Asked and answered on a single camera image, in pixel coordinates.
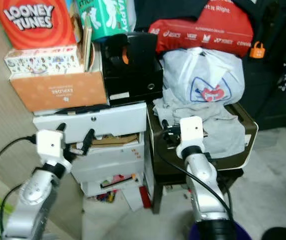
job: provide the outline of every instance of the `tile floor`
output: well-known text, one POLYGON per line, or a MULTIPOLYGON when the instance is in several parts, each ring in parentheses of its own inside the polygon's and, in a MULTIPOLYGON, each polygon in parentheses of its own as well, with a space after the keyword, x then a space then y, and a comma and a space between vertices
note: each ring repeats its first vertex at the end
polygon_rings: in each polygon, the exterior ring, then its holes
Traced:
MULTIPOLYGON (((260 131, 243 177, 231 187, 234 218, 259 240, 275 226, 286 227, 286 128, 260 131)), ((132 212, 121 193, 113 204, 84 201, 84 240, 185 240, 193 223, 186 190, 163 197, 161 213, 132 212)))

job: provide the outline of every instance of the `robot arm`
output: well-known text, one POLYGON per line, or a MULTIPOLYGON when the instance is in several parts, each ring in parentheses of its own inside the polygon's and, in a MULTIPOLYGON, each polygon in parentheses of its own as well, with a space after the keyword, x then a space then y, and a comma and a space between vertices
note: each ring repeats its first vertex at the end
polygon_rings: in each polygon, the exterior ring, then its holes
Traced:
MULTIPOLYGON (((180 120, 180 145, 177 155, 185 161, 186 170, 210 187, 221 199, 217 172, 204 154, 202 119, 198 116, 180 120)), ((205 187, 187 177, 191 190, 191 203, 202 240, 235 240, 234 222, 221 202, 205 187)))
MULTIPOLYGON (((43 236, 49 211, 54 204, 60 179, 69 173, 75 153, 65 146, 65 124, 56 131, 40 130, 36 135, 37 153, 42 167, 37 167, 19 192, 15 211, 8 219, 3 240, 39 240, 43 236)), ((80 155, 87 153, 94 137, 91 129, 84 139, 80 155)))

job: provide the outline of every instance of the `purple bucket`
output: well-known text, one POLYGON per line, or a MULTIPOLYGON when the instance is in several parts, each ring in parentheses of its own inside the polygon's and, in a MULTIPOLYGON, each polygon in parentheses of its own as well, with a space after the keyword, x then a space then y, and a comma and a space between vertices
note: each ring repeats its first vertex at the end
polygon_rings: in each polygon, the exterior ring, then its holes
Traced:
MULTIPOLYGON (((252 240, 248 233, 237 223, 236 226, 236 240, 252 240)), ((200 240, 199 231, 197 225, 194 224, 191 231, 189 232, 189 240, 200 240)))

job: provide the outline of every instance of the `white plastic bag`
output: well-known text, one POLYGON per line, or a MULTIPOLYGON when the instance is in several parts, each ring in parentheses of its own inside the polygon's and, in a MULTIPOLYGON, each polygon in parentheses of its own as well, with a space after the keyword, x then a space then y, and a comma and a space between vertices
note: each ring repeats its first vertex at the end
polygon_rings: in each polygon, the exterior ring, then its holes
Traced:
POLYGON ((226 52, 193 47, 167 52, 164 85, 184 104, 239 101, 244 92, 242 61, 226 52))

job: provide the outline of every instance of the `gray cloth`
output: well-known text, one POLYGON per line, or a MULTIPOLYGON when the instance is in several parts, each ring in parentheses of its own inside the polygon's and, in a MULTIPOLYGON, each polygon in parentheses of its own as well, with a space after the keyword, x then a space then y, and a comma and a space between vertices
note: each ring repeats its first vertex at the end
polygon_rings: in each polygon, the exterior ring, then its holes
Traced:
POLYGON ((163 91, 163 98, 153 101, 154 113, 161 123, 164 119, 170 125, 179 124, 181 118, 199 116, 203 128, 208 132, 204 138, 205 151, 213 159, 225 158, 244 151, 245 129, 237 116, 230 114, 221 103, 206 102, 183 105, 171 89, 163 91))

